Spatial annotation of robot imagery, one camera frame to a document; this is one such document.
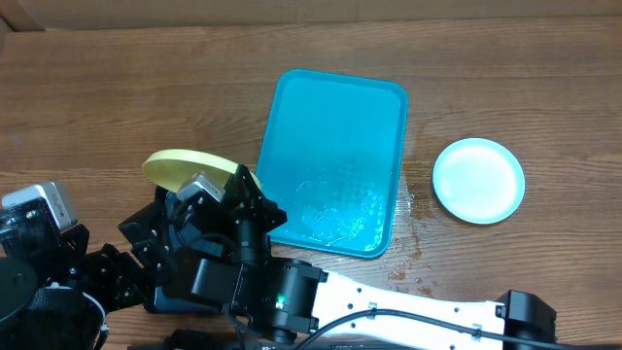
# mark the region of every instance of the green led light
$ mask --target green led light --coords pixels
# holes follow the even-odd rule
[[[282,309],[283,306],[285,306],[285,302],[287,301],[287,298],[284,296],[277,296],[276,297],[276,305],[274,305],[274,307],[278,308],[278,309]]]

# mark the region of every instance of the white cable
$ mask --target white cable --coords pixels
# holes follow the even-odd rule
[[[71,287],[61,286],[61,285],[59,285],[59,284],[58,284],[58,282],[52,282],[52,283],[50,284],[50,286],[49,286],[49,287],[46,287],[46,288],[49,288],[49,289],[63,289],[63,290],[68,290],[68,289],[70,290],[70,289],[73,289],[73,288],[71,288]],[[101,316],[102,316],[102,323],[101,323],[101,326],[100,326],[100,328],[99,328],[99,329],[100,329],[101,331],[107,331],[107,330],[109,330],[110,328],[108,328],[108,325],[106,324],[106,311],[104,311],[104,307],[103,307],[103,306],[99,303],[99,301],[97,301],[94,297],[92,297],[92,296],[90,296],[90,295],[86,294],[85,292],[82,292],[82,294],[83,294],[83,295],[84,295],[87,299],[89,299],[90,301],[92,301],[92,302],[95,304],[95,306],[97,306],[97,308],[99,309],[99,312],[101,312]]]

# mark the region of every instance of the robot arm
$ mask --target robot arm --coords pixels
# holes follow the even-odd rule
[[[80,341],[57,342],[49,349],[91,349],[97,331],[105,329],[106,313],[148,302],[157,286],[163,286],[167,297],[207,306],[248,333],[285,344],[294,343],[297,333],[323,333],[324,326],[366,310],[370,312],[365,317],[337,325],[326,335],[362,335],[419,349],[534,348],[479,336],[482,333],[555,343],[556,313],[532,295],[510,291],[498,301],[442,301],[384,291],[307,262],[273,258],[267,233],[287,216],[263,196],[243,165],[224,188],[197,174],[176,193],[174,209],[168,214],[158,189],[153,203],[120,224],[143,268],[111,245],[87,255],[88,231],[75,226],[66,204],[69,199],[58,183],[16,193],[8,196],[6,204],[3,201],[5,210],[0,212],[0,239],[8,255],[0,261],[0,277],[14,287],[2,292],[0,343],[4,345],[35,349],[27,344],[27,336],[17,343],[15,334],[32,329],[62,331],[51,329],[51,323],[26,322],[28,315],[35,315],[38,291],[55,286],[85,296],[84,310],[99,321],[91,322],[94,326],[88,332],[81,329]],[[185,240],[180,230],[188,225],[202,232],[199,239]],[[169,228],[174,228],[181,248],[172,248]],[[222,249],[218,254],[195,250],[198,240],[217,243]],[[20,292],[24,280],[28,293]],[[10,293],[21,298],[9,299]],[[427,321],[399,318],[386,309],[417,314]],[[55,310],[48,305],[46,312],[53,316]],[[247,318],[248,325],[242,325],[238,316]],[[438,322],[465,327],[474,335]],[[79,329],[86,324],[68,326]]]

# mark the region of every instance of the screw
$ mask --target screw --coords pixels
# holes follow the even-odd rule
[[[13,279],[15,284],[20,284],[24,280],[23,274],[18,273],[16,277]]]

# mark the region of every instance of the wood grain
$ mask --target wood grain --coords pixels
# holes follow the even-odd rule
[[[622,15],[618,0],[0,0],[19,31]]]
[[[410,97],[394,237],[362,261],[277,246],[364,283],[557,309],[564,342],[622,341],[622,17],[432,20],[10,33],[0,57],[0,193],[62,179],[90,249],[146,205],[150,153],[189,148],[254,166],[278,78],[304,67],[378,78]],[[448,216],[432,166],[480,136],[521,161],[527,192],[494,226]],[[221,319],[111,314],[109,349]]]
[[[7,33],[12,32],[11,28],[5,23],[4,20],[0,17],[0,54],[2,54],[2,49],[4,48],[4,40],[7,37]]]

